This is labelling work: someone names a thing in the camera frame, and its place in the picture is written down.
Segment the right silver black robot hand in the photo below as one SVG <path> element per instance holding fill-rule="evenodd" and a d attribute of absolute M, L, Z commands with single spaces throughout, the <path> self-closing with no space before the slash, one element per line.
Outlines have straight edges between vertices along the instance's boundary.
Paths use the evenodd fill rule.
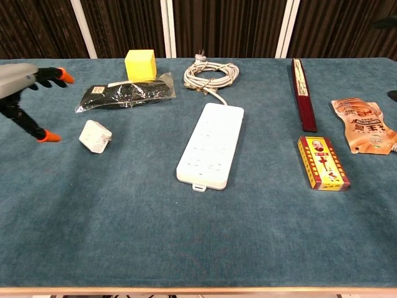
<path fill-rule="evenodd" d="M 376 29 L 395 29 L 397 27 L 397 16 L 392 15 L 384 19 L 377 20 L 372 24 L 372 26 Z M 387 95 L 391 100 L 395 102 L 397 101 L 397 90 L 388 91 Z"/>

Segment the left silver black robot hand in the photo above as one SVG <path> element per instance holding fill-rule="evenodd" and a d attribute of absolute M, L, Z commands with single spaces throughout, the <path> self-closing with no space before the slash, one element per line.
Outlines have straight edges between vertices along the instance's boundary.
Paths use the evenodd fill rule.
<path fill-rule="evenodd" d="M 20 95 L 27 88 L 36 91 L 37 84 L 50 88 L 52 83 L 65 88 L 68 84 L 74 83 L 74 78 L 61 67 L 39 68 L 30 63 L 11 63 L 1 66 L 1 114 L 41 143 L 56 143 L 61 137 L 41 128 L 21 109 Z"/>

